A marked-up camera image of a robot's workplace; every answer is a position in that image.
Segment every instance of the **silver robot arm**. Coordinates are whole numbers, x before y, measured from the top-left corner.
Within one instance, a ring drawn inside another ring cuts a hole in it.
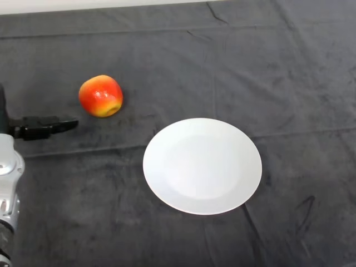
[[[24,117],[12,120],[6,111],[5,94],[0,84],[0,267],[11,267],[14,234],[19,216],[17,182],[24,173],[24,160],[14,149],[14,139],[37,140],[75,128],[70,117]]]
[[[20,204],[16,186],[24,172],[23,158],[13,145],[11,135],[0,133],[0,267],[11,266]]]

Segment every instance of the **white wall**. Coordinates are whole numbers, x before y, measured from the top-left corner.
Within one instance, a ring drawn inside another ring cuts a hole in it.
[[[0,0],[0,14],[204,2],[204,0]]]

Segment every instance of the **dark gray tablecloth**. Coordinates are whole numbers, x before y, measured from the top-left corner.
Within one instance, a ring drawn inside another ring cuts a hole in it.
[[[354,0],[239,0],[0,17],[9,114],[80,120],[16,142],[15,266],[356,266],[355,14]],[[125,95],[107,119],[77,99],[100,74]],[[146,145],[192,117],[258,147],[242,207],[189,215],[150,191]]]

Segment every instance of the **red apple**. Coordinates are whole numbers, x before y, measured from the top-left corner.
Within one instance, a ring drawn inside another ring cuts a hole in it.
[[[111,77],[99,75],[83,83],[79,90],[79,101],[93,116],[108,117],[122,106],[120,85]]]

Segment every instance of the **plate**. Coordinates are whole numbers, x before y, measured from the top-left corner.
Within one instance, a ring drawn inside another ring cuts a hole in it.
[[[246,202],[261,180],[261,157],[238,128],[210,118],[175,122],[153,137],[144,155],[151,190],[184,212],[211,215]]]

